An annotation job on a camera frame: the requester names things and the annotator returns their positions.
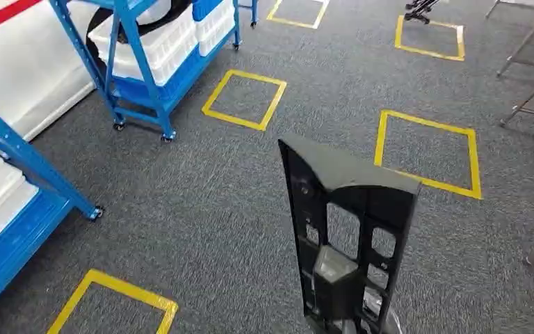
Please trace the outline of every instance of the black strap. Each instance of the black strap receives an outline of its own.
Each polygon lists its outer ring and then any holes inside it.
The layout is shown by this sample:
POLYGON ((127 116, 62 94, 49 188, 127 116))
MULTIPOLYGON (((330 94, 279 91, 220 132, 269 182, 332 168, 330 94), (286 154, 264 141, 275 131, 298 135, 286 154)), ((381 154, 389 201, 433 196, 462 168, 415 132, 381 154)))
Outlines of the black strap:
MULTIPOLYGON (((187 7, 189 7, 189 5, 191 5, 191 0, 172 0, 171 10, 169 10, 169 12, 158 21, 149 24, 136 23, 138 26, 138 35, 144 36, 147 33, 155 31, 165 24, 174 21, 185 11, 185 9, 187 9, 187 7)), ((118 33, 118 42, 123 44, 128 43, 128 37, 126 36, 122 25, 120 25, 120 32, 118 33)))

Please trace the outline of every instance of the black tripod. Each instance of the black tripod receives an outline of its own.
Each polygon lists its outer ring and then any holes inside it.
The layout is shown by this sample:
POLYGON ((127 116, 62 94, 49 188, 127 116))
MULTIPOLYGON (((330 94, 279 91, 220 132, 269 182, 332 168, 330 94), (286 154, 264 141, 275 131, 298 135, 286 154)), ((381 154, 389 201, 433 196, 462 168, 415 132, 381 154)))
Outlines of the black tripod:
POLYGON ((411 19, 419 19, 425 24, 429 24, 431 20, 424 15, 431 11, 432 6, 439 2, 439 0, 412 0, 412 3, 406 5, 406 10, 410 13, 404 14, 404 19, 410 21, 411 19))

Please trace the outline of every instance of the black plastic bracket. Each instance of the black plastic bracket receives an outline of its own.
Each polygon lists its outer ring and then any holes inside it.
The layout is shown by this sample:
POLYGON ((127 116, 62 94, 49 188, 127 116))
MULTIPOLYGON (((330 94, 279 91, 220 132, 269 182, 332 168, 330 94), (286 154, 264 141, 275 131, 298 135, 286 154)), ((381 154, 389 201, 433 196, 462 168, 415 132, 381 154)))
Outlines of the black plastic bracket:
POLYGON ((372 334, 382 333, 420 182, 296 135, 280 139, 279 146, 296 239, 304 315, 317 333, 342 333, 338 321, 347 319, 355 322, 358 333, 368 333, 368 329, 372 334), (335 283, 327 282, 314 270, 321 248, 334 248, 328 240, 328 203, 359 219, 357 257, 343 253, 357 269, 335 283), (318 232, 318 243, 308 237, 309 226, 318 232), (372 247, 376 228, 394 236, 390 257, 372 247), (387 275, 385 287, 369 278, 370 265, 387 275), (382 301, 378 313, 364 307, 366 287, 382 301))

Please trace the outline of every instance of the caster wheel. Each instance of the caster wheel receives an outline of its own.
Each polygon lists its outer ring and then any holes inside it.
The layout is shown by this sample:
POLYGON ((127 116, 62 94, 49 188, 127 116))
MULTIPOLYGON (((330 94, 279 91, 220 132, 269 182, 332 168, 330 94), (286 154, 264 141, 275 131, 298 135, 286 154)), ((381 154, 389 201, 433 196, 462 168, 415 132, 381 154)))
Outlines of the caster wheel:
POLYGON ((175 135, 176 135, 176 134, 177 134, 177 133, 176 133, 175 131, 173 131, 173 132, 171 133, 171 136, 170 136, 170 137, 167 137, 167 136, 165 136, 165 135, 163 134, 163 135, 161 136, 161 141, 164 142, 164 143, 170 143, 170 142, 173 141, 173 139, 175 139, 175 135))
POLYGON ((120 132, 124 129, 126 125, 125 124, 118 124, 118 123, 113 123, 113 129, 117 132, 120 132))
POLYGON ((96 221, 97 219, 101 218, 103 216, 103 213, 105 212, 105 208, 101 205, 95 205, 95 209, 97 210, 96 216, 93 218, 93 221, 96 221))

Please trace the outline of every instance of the chair leg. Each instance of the chair leg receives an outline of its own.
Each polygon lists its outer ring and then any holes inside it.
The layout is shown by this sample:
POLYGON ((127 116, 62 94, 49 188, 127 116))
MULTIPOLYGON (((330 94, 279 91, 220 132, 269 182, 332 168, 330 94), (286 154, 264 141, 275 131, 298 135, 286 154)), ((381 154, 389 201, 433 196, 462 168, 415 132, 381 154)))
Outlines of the chair leg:
POLYGON ((492 7, 490 8, 490 10, 488 10, 488 13, 486 13, 486 16, 484 16, 485 19, 489 19, 489 18, 490 18, 490 15, 491 15, 492 12, 494 12, 494 10, 496 9, 496 5, 498 5, 500 2, 501 2, 501 0, 495 0, 495 1, 494 1, 494 5, 492 5, 492 7))

